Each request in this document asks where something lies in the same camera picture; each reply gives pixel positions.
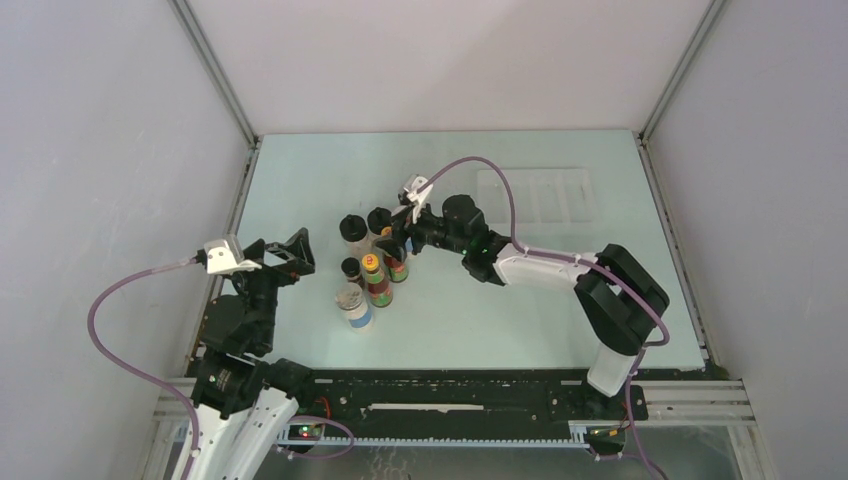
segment white enclosure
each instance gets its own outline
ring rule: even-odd
[[[0,464],[3,478],[133,478],[159,389],[92,346],[94,298],[225,228],[244,139],[165,2],[0,7]],[[103,342],[181,373],[200,271],[137,282]]]
[[[710,2],[191,3],[265,134],[638,131]]]
[[[85,317],[233,227],[262,135],[624,129],[683,279],[687,365],[709,347],[765,434],[733,437],[740,478],[773,478],[766,450],[778,478],[844,477],[846,45],[841,0],[4,2],[4,473],[155,476],[159,390]],[[207,287],[195,269],[121,290],[104,343],[183,376]]]

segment white robotic arm segment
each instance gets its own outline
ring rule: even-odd
[[[593,253],[571,254],[575,258],[595,261]],[[564,260],[555,260],[528,255],[506,245],[495,261],[495,273],[504,285],[531,285],[540,288],[572,289],[577,285],[577,277],[588,273],[589,267]]]
[[[226,420],[221,412],[206,405],[197,407],[200,421],[200,452],[196,454],[190,480],[238,478],[251,480],[266,454],[276,444],[277,435],[297,413],[297,400],[286,393],[268,388],[259,394],[256,405],[231,414]],[[194,435],[189,428],[188,435]],[[191,443],[186,440],[174,469],[173,480],[182,474]]]
[[[226,420],[221,418],[221,412],[207,405],[200,405],[195,409],[197,419],[200,423],[200,438],[194,462],[191,466],[187,480],[203,480],[216,478],[218,472],[223,468],[229,458],[229,452],[241,431],[245,420],[250,415],[250,410],[243,410],[230,415]],[[190,438],[197,433],[191,427],[187,433],[186,441],[174,468],[173,480],[181,478],[188,457],[193,455]]]
[[[221,478],[252,479],[268,451],[276,444],[277,435],[297,413],[297,408],[297,400],[287,398],[286,392],[276,388],[263,390],[233,444]]]

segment table surface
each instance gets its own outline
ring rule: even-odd
[[[594,196],[591,222],[561,225],[555,233],[531,225],[519,228],[519,239],[572,252],[625,246],[671,299],[663,316],[671,342],[650,349],[643,366],[703,367],[636,145],[624,130],[266,135],[239,239],[243,245],[260,237],[285,241],[307,227],[317,271],[280,290],[274,351],[265,360],[351,369],[592,364],[598,340],[573,292],[481,284],[460,265],[459,255],[431,247],[410,260],[409,278],[393,285],[392,304],[374,309],[370,332],[358,334],[345,323],[334,302],[345,281],[339,266],[348,256],[338,231],[341,218],[364,217],[377,206],[391,209],[410,174],[430,176],[469,155],[507,169],[585,169]],[[465,164],[443,176],[430,196],[434,212],[450,195],[475,196],[478,171],[485,168]],[[658,337],[655,330],[651,338]]]

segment bottle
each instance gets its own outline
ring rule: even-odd
[[[387,236],[392,234],[392,227],[386,227],[381,232],[382,236]],[[383,263],[386,264],[386,272],[389,274],[389,280],[394,283],[400,283],[406,280],[406,277],[409,276],[409,270],[407,270],[406,265],[397,260],[396,258],[384,253],[383,254]]]
[[[339,223],[339,231],[350,250],[351,256],[361,258],[370,251],[368,227],[359,215],[348,215]]]
[[[362,278],[362,270],[359,268],[359,261],[353,257],[347,257],[342,260],[342,272],[345,278],[350,283],[359,285],[359,288],[365,289],[365,279]]]
[[[362,257],[362,267],[371,304],[378,308],[387,307],[392,303],[392,287],[380,268],[380,259],[377,255],[369,253]]]
[[[374,326],[374,315],[357,284],[346,283],[341,287],[336,292],[336,305],[355,332],[365,333]]]
[[[371,241],[380,238],[384,228],[392,225],[392,212],[383,207],[377,207],[368,214],[368,231],[371,232]]]

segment purple cable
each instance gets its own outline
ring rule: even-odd
[[[537,256],[537,257],[552,258],[552,259],[555,259],[555,260],[563,260],[563,261],[566,261],[568,263],[576,263],[576,264],[579,264],[579,265],[583,265],[584,267],[591,268],[592,270],[594,270],[594,271],[600,273],[601,275],[605,276],[607,279],[609,279],[614,284],[618,285],[624,293],[626,293],[640,307],[642,307],[642,309],[645,311],[645,313],[647,313],[648,316],[651,317],[651,320],[653,320],[654,323],[657,325],[657,328],[659,328],[660,332],[662,333],[662,339],[652,341],[652,342],[645,342],[645,344],[642,346],[642,350],[639,352],[639,355],[636,357],[636,361],[633,362],[633,367],[630,368],[630,374],[627,376],[627,380],[624,382],[624,396],[625,396],[625,402],[627,404],[627,419],[630,420],[630,425],[632,425],[631,430],[633,431],[633,440],[636,443],[637,450],[639,451],[639,457],[638,458],[640,458],[642,460],[642,463],[645,464],[645,468],[649,472],[653,472],[654,470],[656,470],[656,472],[659,473],[662,478],[667,479],[668,477],[665,475],[665,472],[663,472],[662,469],[660,469],[659,466],[657,466],[654,462],[652,462],[648,458],[648,456],[645,454],[645,449],[642,447],[642,442],[639,440],[639,434],[636,432],[636,422],[634,422],[634,420],[633,420],[633,409],[631,408],[632,405],[630,403],[630,383],[631,383],[631,380],[633,379],[633,376],[636,375],[636,371],[639,369],[639,365],[642,363],[642,358],[645,356],[645,349],[648,348],[648,347],[659,347],[659,346],[668,344],[669,340],[671,339],[671,336],[669,335],[669,332],[668,332],[668,327],[666,327],[665,323],[662,321],[659,314],[657,314],[657,312],[653,308],[651,308],[651,306],[648,304],[648,302],[646,302],[645,299],[642,298],[641,295],[639,295],[635,290],[630,288],[630,286],[627,285],[622,279],[620,279],[617,275],[610,272],[606,268],[598,265],[595,262],[590,262],[589,260],[577,258],[573,255],[568,255],[568,254],[560,253],[560,252],[550,252],[550,251],[545,251],[545,250],[533,250],[533,249],[530,249],[529,247],[522,245],[521,242],[518,241],[518,238],[516,238],[516,233],[515,233],[515,230],[516,230],[516,226],[515,226],[516,225],[516,218],[515,218],[516,214],[515,214],[515,200],[514,200],[513,195],[512,195],[512,188],[510,188],[509,181],[506,179],[506,175],[504,175],[503,170],[501,170],[500,167],[495,165],[495,163],[492,162],[491,160],[489,160],[487,158],[483,158],[483,157],[464,157],[464,158],[460,158],[459,160],[454,160],[453,162],[445,165],[441,170],[436,172],[435,175],[430,177],[430,179],[427,180],[427,182],[424,183],[424,185],[422,185],[419,188],[419,190],[424,190],[425,188],[432,185],[436,180],[438,180],[439,177],[444,175],[448,170],[452,169],[453,167],[456,167],[457,165],[460,165],[460,164],[463,164],[463,163],[466,163],[466,162],[485,163],[492,170],[494,170],[495,173],[498,174],[498,177],[500,177],[501,182],[503,182],[504,189],[506,190],[507,200],[509,201],[509,235],[510,235],[510,241],[512,242],[512,245],[518,251],[524,252],[525,255],[534,255],[534,256]]]
[[[592,455],[593,457],[595,457],[595,460],[598,461],[598,462],[608,462],[608,461],[612,461],[612,460],[624,460],[625,458],[631,458],[631,459],[640,460],[640,461],[642,460],[638,455],[631,455],[629,453],[622,453],[621,456],[618,456],[618,455],[600,455],[593,448],[589,448],[589,454]],[[660,468],[659,465],[657,465],[656,463],[654,463],[650,460],[648,460],[648,464],[651,466],[651,468],[653,468],[654,470],[656,470],[657,473],[660,474],[660,476],[663,478],[663,480],[668,480],[668,476],[666,476],[665,472],[662,471],[662,469]]]
[[[94,300],[94,303],[91,304],[91,309],[88,311],[88,335],[91,337],[91,342],[94,343],[94,346],[97,347],[97,350],[99,350],[100,353],[103,354],[103,356],[105,356],[106,358],[111,360],[112,363],[114,363],[115,365],[117,365],[117,366],[123,368],[124,370],[132,373],[133,375],[135,375],[137,377],[140,377],[144,380],[147,380],[148,382],[167,390],[168,392],[171,393],[171,395],[175,396],[177,398],[177,400],[179,400],[180,403],[182,403],[183,406],[186,408],[186,411],[188,412],[189,420],[191,421],[192,430],[195,431],[195,432],[198,432],[198,431],[200,431],[200,423],[197,420],[197,413],[195,413],[194,405],[191,404],[191,401],[188,398],[186,398],[186,396],[183,395],[179,390],[174,388],[173,385],[169,384],[168,382],[166,382],[164,380],[158,379],[158,378],[154,377],[153,375],[142,372],[141,370],[133,367],[129,363],[118,358],[117,355],[115,355],[114,353],[110,352],[109,349],[106,348],[103,345],[103,342],[100,341],[100,338],[97,336],[97,331],[94,328],[94,316],[97,314],[97,309],[100,307],[100,304],[103,303],[103,300],[106,300],[106,297],[113,294],[119,288],[123,287],[124,285],[126,285],[126,284],[128,284],[128,283],[130,283],[134,280],[138,280],[139,278],[144,278],[144,277],[156,274],[156,273],[167,272],[169,270],[175,270],[177,268],[185,267],[185,266],[188,266],[188,265],[191,265],[191,264],[194,264],[194,263],[197,263],[197,260],[194,259],[194,258],[191,258],[191,259],[181,260],[177,263],[172,263],[170,265],[165,265],[164,267],[158,267],[158,268],[151,268],[149,270],[143,270],[141,272],[134,273],[134,274],[130,275],[129,277],[123,279],[123,280],[118,281],[117,283],[115,283],[111,287],[104,290],[103,293],[101,293],[100,296],[98,296]],[[197,450],[198,437],[199,437],[199,435],[192,435],[192,438],[191,438],[191,449],[192,450]],[[194,457],[189,455],[188,460],[186,460],[185,467],[183,468],[183,474],[180,477],[182,480],[186,480],[188,478],[188,474],[191,471],[192,463],[194,463]]]
[[[339,450],[338,452],[335,452],[335,453],[329,453],[327,455],[307,455],[305,453],[292,452],[291,450],[286,450],[285,448],[282,448],[282,447],[278,451],[283,452],[287,455],[291,455],[293,457],[309,458],[311,460],[329,460],[331,458],[341,457],[345,453],[353,450],[353,446],[354,446],[354,443],[355,443],[353,432],[351,432],[349,428],[342,425],[341,423],[339,423],[335,420],[330,420],[329,418],[313,417],[313,416],[310,416],[310,415],[298,415],[298,416],[295,416],[295,417],[292,417],[291,419],[289,419],[289,425],[291,425],[292,423],[300,423],[300,422],[323,423],[323,424],[326,424],[326,425],[332,425],[332,426],[338,428],[339,430],[343,431],[345,433],[345,435],[347,435],[347,437],[350,439],[350,443],[347,444],[347,446],[344,449]]]

